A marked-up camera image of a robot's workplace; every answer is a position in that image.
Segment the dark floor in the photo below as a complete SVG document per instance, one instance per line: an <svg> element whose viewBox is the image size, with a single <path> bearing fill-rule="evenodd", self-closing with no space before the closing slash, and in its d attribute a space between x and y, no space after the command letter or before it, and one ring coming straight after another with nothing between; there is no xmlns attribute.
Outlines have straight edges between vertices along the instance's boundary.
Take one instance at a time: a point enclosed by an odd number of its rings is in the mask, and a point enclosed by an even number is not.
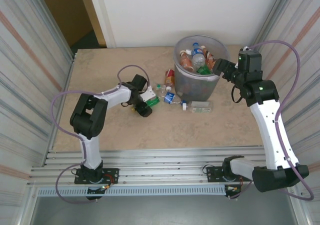
<svg viewBox="0 0 320 225"><path fill-rule="evenodd" d="M107 196L73 205L39 197L32 225L297 225L289 196L258 192L238 200L221 195Z"/></svg>
<svg viewBox="0 0 320 225"><path fill-rule="evenodd" d="M78 51L78 49L99 49L100 46L95 32L92 30L87 35L82 37L79 41L77 41L75 44L73 44L70 48L72 53L75 54Z"/></svg>

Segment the corrugated metal wall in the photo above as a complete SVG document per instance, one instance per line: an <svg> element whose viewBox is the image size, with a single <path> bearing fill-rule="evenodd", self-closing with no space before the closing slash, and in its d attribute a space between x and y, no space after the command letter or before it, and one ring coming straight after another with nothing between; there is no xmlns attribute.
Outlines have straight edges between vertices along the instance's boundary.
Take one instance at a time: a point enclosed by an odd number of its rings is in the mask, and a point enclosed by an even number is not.
<svg viewBox="0 0 320 225"><path fill-rule="evenodd" d="M320 0L288 0L265 37L294 45L301 57L297 87L282 117L295 154L310 169L308 184L315 193L307 202L313 224L320 224ZM275 82L283 99L291 88L296 58L286 46L264 45L260 49L264 78Z"/></svg>
<svg viewBox="0 0 320 225"><path fill-rule="evenodd" d="M0 21L0 224L6 225L16 220L31 167L46 154L50 102L65 86L72 55L40 0L0 0Z"/></svg>

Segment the perforated metal strip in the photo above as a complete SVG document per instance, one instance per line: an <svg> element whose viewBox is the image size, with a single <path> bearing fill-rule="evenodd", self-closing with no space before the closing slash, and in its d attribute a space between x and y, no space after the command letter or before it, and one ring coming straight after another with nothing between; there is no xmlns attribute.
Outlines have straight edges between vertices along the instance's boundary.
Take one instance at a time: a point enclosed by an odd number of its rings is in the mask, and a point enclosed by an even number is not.
<svg viewBox="0 0 320 225"><path fill-rule="evenodd" d="M225 186L208 185L164 185L164 186L112 186L105 194L88 194L85 187L61 187L59 193L64 197L100 196L170 196L170 195L226 195ZM57 197L54 187L42 187L38 197Z"/></svg>

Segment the doorway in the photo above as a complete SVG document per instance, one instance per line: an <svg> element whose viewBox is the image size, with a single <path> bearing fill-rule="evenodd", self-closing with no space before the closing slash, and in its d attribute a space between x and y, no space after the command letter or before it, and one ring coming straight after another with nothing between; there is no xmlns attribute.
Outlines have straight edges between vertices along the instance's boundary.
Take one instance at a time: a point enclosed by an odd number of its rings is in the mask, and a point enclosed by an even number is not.
<svg viewBox="0 0 320 225"><path fill-rule="evenodd" d="M84 0L44 0L44 2L73 54L78 49L101 47L87 11L88 5L84 4Z"/></svg>

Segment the green object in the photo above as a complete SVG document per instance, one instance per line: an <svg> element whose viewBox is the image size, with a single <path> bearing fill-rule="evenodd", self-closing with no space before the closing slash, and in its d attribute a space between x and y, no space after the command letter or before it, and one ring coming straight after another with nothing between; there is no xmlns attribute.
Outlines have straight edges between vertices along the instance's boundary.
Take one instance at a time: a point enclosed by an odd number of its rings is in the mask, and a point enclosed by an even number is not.
<svg viewBox="0 0 320 225"><path fill-rule="evenodd" d="M155 98L152 98L152 99L149 99L148 101L146 101L146 104L151 108L151 107L153 107L154 105L156 105L159 102L160 102L160 100L156 96Z"/></svg>
<svg viewBox="0 0 320 225"><path fill-rule="evenodd" d="M206 65L201 66L201 67L198 69L198 71L196 71L196 72L197 72L198 74L201 74L201 75L209 75L209 74L211 74L209 68L208 68Z"/></svg>

